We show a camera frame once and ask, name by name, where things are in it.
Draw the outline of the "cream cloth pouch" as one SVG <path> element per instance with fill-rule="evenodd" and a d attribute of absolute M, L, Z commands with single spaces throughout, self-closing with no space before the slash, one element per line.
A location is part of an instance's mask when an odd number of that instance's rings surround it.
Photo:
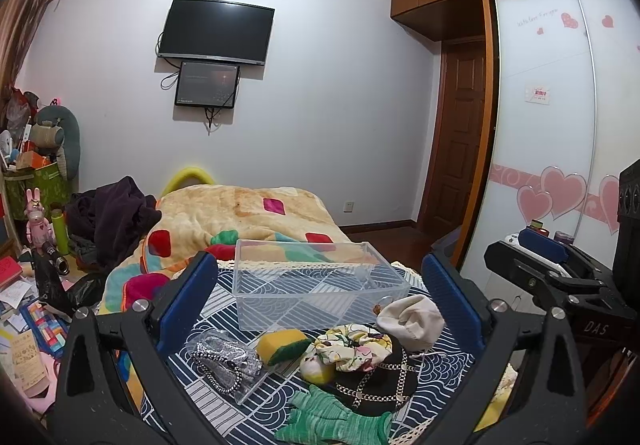
<path fill-rule="evenodd" d="M 423 352 L 440 338 L 445 319 L 426 295 L 410 295 L 386 305 L 376 317 L 376 324 L 408 352 Z"/>

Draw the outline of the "silver sequin item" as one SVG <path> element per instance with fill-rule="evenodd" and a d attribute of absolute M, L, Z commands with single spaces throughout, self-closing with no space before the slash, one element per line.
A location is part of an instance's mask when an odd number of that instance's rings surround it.
<path fill-rule="evenodd" d="M 209 329 L 186 342 L 186 357 L 210 387 L 238 405 L 255 392 L 267 374 L 253 347 L 224 330 Z"/>

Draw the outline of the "black hat with chains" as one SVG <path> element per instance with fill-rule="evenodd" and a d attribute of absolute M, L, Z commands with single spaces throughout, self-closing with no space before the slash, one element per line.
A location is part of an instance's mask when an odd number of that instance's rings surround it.
<path fill-rule="evenodd" d="M 421 363 L 412 358 L 400 342 L 390 338 L 393 350 L 371 371 L 335 373 L 328 390 L 354 413 L 378 417 L 397 413 L 416 393 Z"/>

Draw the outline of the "yellow green sponge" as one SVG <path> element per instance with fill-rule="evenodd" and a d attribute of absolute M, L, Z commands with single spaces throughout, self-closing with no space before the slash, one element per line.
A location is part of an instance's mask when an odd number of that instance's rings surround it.
<path fill-rule="evenodd" d="M 311 339 L 298 329 L 265 333 L 256 345 L 256 353 L 266 366 L 294 361 L 309 347 Z"/>

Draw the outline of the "floral fabric scrunchie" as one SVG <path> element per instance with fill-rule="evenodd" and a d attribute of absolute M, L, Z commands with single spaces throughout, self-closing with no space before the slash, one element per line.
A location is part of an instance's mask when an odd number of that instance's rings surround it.
<path fill-rule="evenodd" d="M 319 355 L 325 364 L 336 371 L 367 373 L 382 364 L 393 353 L 393 341 L 386 333 L 360 324 L 330 328 L 314 339 L 308 353 Z"/>

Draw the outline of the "green knitted glove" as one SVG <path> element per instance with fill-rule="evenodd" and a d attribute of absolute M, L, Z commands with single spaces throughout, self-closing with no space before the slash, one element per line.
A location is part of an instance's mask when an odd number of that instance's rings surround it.
<path fill-rule="evenodd" d="M 311 385 L 297 392 L 283 428 L 273 436 L 289 444 L 388 444 L 393 415 L 367 417 L 354 413 L 335 396 Z"/>

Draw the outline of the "yellow plush face toy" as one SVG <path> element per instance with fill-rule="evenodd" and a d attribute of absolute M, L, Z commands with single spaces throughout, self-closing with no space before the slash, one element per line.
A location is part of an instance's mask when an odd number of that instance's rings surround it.
<path fill-rule="evenodd" d="M 335 377 L 335 367 L 325 364 L 315 353 L 305 354 L 300 358 L 299 372 L 305 381 L 318 387 L 331 383 Z"/>

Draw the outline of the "brown wooden door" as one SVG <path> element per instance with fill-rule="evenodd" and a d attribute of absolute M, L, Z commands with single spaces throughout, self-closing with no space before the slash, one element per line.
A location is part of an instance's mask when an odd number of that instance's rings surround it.
<path fill-rule="evenodd" d="M 485 41 L 444 45 L 430 165 L 418 226 L 438 239 L 461 226 L 480 149 L 485 101 Z"/>

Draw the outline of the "dark purple clothing pile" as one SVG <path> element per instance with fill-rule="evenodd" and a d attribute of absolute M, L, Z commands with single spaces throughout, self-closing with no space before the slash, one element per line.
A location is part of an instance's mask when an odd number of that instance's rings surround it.
<path fill-rule="evenodd" d="M 65 214 L 68 233 L 93 244 L 94 263 L 104 273 L 130 257 L 162 218 L 155 197 L 145 194 L 131 176 L 72 194 Z"/>

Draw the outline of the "green storage box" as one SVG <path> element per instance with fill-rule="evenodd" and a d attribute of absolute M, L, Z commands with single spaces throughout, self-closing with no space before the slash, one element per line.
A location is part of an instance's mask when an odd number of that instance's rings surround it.
<path fill-rule="evenodd" d="M 6 195 L 8 196 L 11 215 L 14 220 L 26 220 L 26 190 L 38 188 L 40 201 L 50 215 L 51 204 L 66 205 L 72 194 L 72 183 L 66 180 L 56 163 L 43 168 L 24 168 L 24 170 L 8 172 L 4 176 Z"/>

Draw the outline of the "clear plastic storage box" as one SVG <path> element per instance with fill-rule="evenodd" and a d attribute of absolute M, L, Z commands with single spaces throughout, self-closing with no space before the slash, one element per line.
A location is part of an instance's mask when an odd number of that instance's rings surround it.
<path fill-rule="evenodd" d="M 370 243 L 240 240 L 232 295 L 243 331 L 372 325 L 410 283 Z"/>

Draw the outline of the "yellow curved headboard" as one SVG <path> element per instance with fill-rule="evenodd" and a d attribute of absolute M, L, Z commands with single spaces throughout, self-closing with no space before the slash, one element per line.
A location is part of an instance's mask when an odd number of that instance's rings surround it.
<path fill-rule="evenodd" d="M 186 166 L 182 170 L 178 171 L 171 179 L 168 180 L 167 185 L 160 193 L 162 197 L 166 194 L 181 188 L 186 182 L 194 184 L 215 185 L 215 179 L 210 176 L 205 170 L 198 166 Z"/>

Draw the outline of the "grey plush toy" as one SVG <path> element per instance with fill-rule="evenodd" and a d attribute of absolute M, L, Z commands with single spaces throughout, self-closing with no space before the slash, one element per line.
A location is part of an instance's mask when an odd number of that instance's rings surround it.
<path fill-rule="evenodd" d="M 80 131 L 76 116 L 63 106 L 40 109 L 32 124 L 29 140 L 52 153 L 62 177 L 74 180 L 80 163 Z"/>

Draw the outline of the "small black wall monitor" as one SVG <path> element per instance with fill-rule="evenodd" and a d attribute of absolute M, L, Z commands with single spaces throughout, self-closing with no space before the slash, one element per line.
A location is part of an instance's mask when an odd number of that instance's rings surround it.
<path fill-rule="evenodd" d="M 240 67 L 211 61 L 181 63 L 175 95 L 177 107 L 233 109 Z"/>

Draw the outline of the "large black wall television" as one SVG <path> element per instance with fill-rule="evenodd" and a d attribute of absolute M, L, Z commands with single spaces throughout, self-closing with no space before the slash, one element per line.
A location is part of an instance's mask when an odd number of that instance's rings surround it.
<path fill-rule="evenodd" d="M 160 35 L 162 58 L 266 62 L 274 9 L 217 0 L 172 0 Z"/>

